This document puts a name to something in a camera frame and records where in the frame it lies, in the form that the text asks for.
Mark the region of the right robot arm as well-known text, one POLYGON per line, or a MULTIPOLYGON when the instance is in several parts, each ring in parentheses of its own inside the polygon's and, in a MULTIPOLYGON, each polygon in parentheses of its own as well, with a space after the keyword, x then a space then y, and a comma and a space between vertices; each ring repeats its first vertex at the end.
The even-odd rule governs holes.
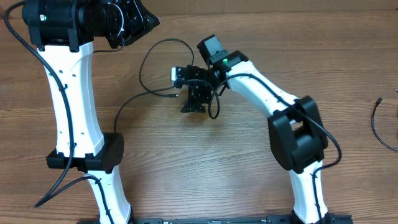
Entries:
POLYGON ((207 67, 173 67, 175 88, 188 85, 188 101, 182 112, 210 112, 204 104, 218 100, 224 88, 249 100, 267 119, 273 156, 290 175, 296 223, 324 223, 328 209, 322 182, 316 173, 323 165, 328 146, 315 101, 297 98, 269 81, 240 51, 228 52, 215 35, 197 48, 207 67))

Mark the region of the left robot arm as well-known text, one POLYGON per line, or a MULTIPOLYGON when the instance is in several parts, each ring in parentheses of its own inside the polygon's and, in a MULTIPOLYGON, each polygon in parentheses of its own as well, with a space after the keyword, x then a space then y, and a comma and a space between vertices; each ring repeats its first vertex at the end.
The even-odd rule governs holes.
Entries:
POLYGON ((52 95, 57 144, 47 156, 51 169, 76 168, 94 192, 100 223, 131 223, 132 208, 119 173, 124 139, 102 132, 92 84, 95 37, 119 50, 159 24, 140 0, 25 1, 34 55, 43 63, 52 95))

